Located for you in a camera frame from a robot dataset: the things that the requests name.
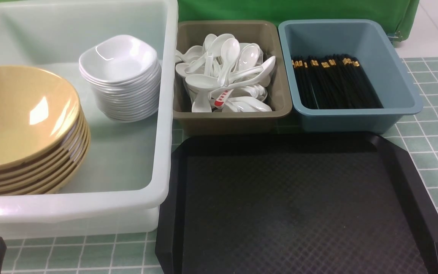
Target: stack of yellow plates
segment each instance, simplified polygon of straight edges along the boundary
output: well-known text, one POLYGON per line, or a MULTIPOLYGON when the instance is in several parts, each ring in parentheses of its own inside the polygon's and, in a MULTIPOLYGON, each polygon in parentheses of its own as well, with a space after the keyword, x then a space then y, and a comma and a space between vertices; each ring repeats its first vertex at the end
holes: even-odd
POLYGON ((0 196, 57 192, 89 144, 79 96, 68 81, 38 68, 0 66, 0 196))

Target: white plastic bin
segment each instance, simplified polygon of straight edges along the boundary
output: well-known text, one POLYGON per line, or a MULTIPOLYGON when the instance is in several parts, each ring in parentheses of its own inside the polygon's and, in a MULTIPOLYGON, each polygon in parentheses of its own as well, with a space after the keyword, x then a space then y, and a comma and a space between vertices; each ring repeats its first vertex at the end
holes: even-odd
POLYGON ((48 69, 78 90, 92 141, 86 161, 59 194, 0 197, 0 236, 76 236, 152 231, 168 193, 177 35, 176 0, 28 0, 0 3, 0 65, 48 69), (128 34, 162 61, 158 114, 113 123, 95 106, 78 58, 128 34))

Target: green cloth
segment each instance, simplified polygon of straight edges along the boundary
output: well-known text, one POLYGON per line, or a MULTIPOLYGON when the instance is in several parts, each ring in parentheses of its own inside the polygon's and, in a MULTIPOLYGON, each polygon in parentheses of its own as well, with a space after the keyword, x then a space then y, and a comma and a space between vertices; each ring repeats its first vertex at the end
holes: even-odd
POLYGON ((408 38, 419 0, 178 0, 179 21, 370 19, 408 38))

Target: brown bin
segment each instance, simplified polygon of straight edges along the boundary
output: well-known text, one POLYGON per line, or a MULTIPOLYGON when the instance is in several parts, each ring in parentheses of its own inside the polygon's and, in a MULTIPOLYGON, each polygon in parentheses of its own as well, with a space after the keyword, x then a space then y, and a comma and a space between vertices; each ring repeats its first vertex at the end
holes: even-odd
POLYGON ((173 117, 179 120, 186 135, 219 135, 269 132, 276 120, 292 110, 280 39, 275 25, 267 21, 185 21, 178 25, 177 49, 186 52, 193 45, 202 45, 204 38, 214 33, 231 33, 240 43, 256 43, 264 59, 275 56, 275 70, 268 90, 272 112, 192 113, 190 99, 182 78, 175 73, 173 117))

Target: plastic bin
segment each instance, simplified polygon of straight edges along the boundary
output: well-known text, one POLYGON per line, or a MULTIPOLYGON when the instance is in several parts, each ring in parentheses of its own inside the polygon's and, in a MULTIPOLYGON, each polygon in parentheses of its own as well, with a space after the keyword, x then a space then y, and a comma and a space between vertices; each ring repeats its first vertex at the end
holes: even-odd
POLYGON ((28 0, 0 3, 0 65, 45 68, 74 85, 92 132, 90 151, 59 194, 0 197, 0 236, 80 236, 152 231, 168 194, 176 0, 28 0), (158 114, 120 124, 97 109, 78 59, 129 34, 162 61, 158 114))
POLYGON ((307 132, 383 133, 402 116, 424 107, 406 67, 381 26, 374 21, 323 19, 285 21, 278 27, 290 92, 307 132), (291 56, 349 54, 359 59, 383 109, 313 110, 300 101, 291 56))
POLYGON ((173 117, 181 123, 185 133, 193 135, 243 134, 269 132, 275 121, 290 113, 292 98, 275 25, 266 21, 186 21, 179 23, 177 49, 186 52, 193 45, 202 45, 204 38, 214 33, 233 34, 239 42, 256 43, 264 59, 276 57, 275 73, 267 88, 266 103, 272 112, 250 113, 192 113, 190 99, 182 78, 175 76, 173 117))

